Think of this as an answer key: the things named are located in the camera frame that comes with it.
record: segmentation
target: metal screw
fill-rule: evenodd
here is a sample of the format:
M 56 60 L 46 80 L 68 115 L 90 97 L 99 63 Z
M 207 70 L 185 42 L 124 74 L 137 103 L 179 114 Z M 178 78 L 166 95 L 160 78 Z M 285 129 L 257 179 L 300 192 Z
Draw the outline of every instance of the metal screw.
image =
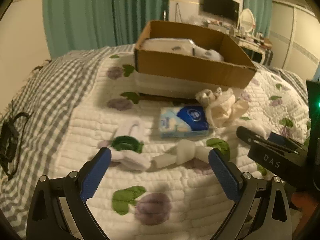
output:
M 69 177 L 70 178 L 75 178 L 77 175 L 78 175 L 77 171 L 72 171 L 72 172 L 69 173 Z
M 281 179 L 279 178 L 279 177 L 277 177 L 277 176 L 275 176 L 275 177 L 273 177 L 273 180 L 275 181 L 275 182 L 281 182 Z
M 42 176 L 39 178 L 39 181 L 44 182 L 46 179 L 47 179 L 47 176 L 46 176 L 46 175 L 42 175 Z
M 243 176 L 244 176 L 246 179 L 251 179 L 251 177 L 252 177 L 252 175 L 251 175 L 250 173 L 248 173 L 248 172 L 245 172 L 245 173 L 243 174 Z

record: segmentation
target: blue tissue package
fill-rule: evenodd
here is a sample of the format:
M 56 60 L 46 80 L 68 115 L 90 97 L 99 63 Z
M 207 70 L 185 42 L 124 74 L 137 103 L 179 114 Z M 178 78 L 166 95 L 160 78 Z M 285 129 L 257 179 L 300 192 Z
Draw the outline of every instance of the blue tissue package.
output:
M 161 108 L 159 130 L 161 138 L 207 135 L 209 124 L 202 106 Z

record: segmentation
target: black strap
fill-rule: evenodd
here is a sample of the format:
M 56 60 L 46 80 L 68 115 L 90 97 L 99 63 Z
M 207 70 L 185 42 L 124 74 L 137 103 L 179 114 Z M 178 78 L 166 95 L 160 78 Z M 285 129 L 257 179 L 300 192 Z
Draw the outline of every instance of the black strap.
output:
M 2 166 L 5 174 L 8 176 L 8 180 L 12 179 L 16 174 L 19 162 L 20 162 L 20 153 L 21 153 L 21 143 L 24 135 L 24 130 L 26 124 L 31 115 L 25 112 L 18 113 L 14 118 L 10 117 L 8 121 L 5 121 L 1 128 L 0 136 L 0 165 Z M 19 144 L 18 159 L 15 169 L 12 173 L 9 173 L 8 165 L 15 159 L 16 150 L 18 147 L 19 141 L 19 132 L 15 128 L 15 122 L 20 118 L 25 117 L 27 120 L 22 129 L 22 135 Z

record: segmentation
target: white cloth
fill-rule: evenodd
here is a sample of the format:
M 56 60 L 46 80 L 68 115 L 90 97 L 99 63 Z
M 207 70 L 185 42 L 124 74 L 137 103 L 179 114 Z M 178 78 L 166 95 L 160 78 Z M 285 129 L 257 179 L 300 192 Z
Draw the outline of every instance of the white cloth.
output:
M 214 128 L 232 122 L 249 109 L 247 101 L 239 100 L 236 102 L 231 88 L 224 92 L 218 88 L 215 93 L 203 90 L 196 94 L 196 99 L 204 107 L 207 121 Z

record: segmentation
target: purple flower print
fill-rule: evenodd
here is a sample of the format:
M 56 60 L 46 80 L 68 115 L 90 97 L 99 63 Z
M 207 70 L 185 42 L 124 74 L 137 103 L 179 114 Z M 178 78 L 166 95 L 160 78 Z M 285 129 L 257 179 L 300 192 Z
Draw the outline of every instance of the purple flower print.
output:
M 107 71 L 107 76 L 110 79 L 118 79 L 121 78 L 123 74 L 123 69 L 120 67 L 111 67 Z
M 169 219 L 172 205 L 163 193 L 151 193 L 144 196 L 135 206 L 135 218 L 143 225 L 154 226 Z
M 259 81 L 256 80 L 255 78 L 253 78 L 253 79 L 251 80 L 251 82 L 252 82 L 253 84 L 255 84 L 256 86 L 259 86 L 259 85 L 260 85 Z
M 249 103 L 252 102 L 251 96 L 250 96 L 246 91 L 243 91 L 243 92 L 241 93 L 240 98 L 241 98 L 242 100 L 248 101 Z
M 282 99 L 281 98 L 278 98 L 276 100 L 273 100 L 270 102 L 269 106 L 279 106 L 279 105 L 282 105 Z
M 282 127 L 280 129 L 279 133 L 280 133 L 280 135 L 287 137 L 287 138 L 292 136 L 292 131 L 291 131 L 290 127 L 288 127 L 288 126 Z
M 115 108 L 118 111 L 126 111 L 132 108 L 133 103 L 131 100 L 125 98 L 114 98 L 108 101 L 109 108 Z
M 200 174 L 200 175 L 209 175 L 213 173 L 211 166 L 209 164 L 197 158 L 193 158 L 192 160 L 186 162 L 185 168 L 188 170 L 193 169 L 196 174 Z
M 288 87 L 286 87 L 286 86 L 282 86 L 282 90 L 284 90 L 284 91 L 289 91 L 290 88 L 288 88 Z

